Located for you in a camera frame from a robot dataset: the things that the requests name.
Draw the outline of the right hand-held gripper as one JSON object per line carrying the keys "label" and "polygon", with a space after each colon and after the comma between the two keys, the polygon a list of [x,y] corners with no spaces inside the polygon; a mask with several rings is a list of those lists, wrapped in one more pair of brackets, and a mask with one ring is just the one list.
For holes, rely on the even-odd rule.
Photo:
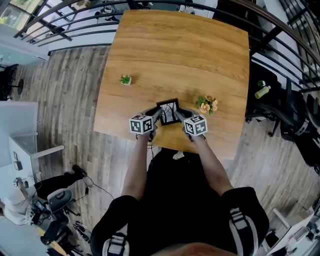
{"label": "right hand-held gripper", "polygon": [[184,126],[184,132],[191,142],[194,137],[205,138],[208,132],[207,119],[192,109],[180,108],[175,112],[177,120]]}

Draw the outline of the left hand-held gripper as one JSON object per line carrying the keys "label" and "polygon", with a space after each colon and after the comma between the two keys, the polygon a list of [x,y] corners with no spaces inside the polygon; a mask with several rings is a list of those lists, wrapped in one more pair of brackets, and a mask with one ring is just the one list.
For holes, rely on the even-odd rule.
{"label": "left hand-held gripper", "polygon": [[138,135],[149,134],[149,142],[152,142],[156,135],[156,123],[161,118],[163,110],[159,106],[145,109],[141,114],[129,119],[129,130]]}

